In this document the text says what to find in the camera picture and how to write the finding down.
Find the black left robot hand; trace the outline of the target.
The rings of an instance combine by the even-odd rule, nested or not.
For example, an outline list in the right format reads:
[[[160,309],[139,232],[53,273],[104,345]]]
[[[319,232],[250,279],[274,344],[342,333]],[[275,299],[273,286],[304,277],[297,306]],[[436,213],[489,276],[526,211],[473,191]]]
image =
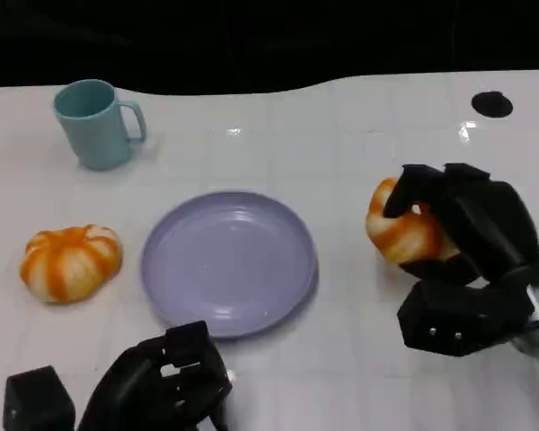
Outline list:
[[[168,329],[125,350],[89,399],[79,430],[227,430],[233,389],[204,321]]]

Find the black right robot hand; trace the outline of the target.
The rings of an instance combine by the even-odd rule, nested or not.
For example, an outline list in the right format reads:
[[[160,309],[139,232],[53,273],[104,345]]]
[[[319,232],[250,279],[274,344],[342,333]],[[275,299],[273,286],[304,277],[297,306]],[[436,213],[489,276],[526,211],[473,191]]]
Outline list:
[[[383,215],[397,218],[413,205],[426,207],[458,249],[450,258],[401,264],[419,279],[492,282],[539,264],[538,234],[525,203],[509,183],[492,180],[488,172],[467,163],[448,163],[443,171],[405,164]]]

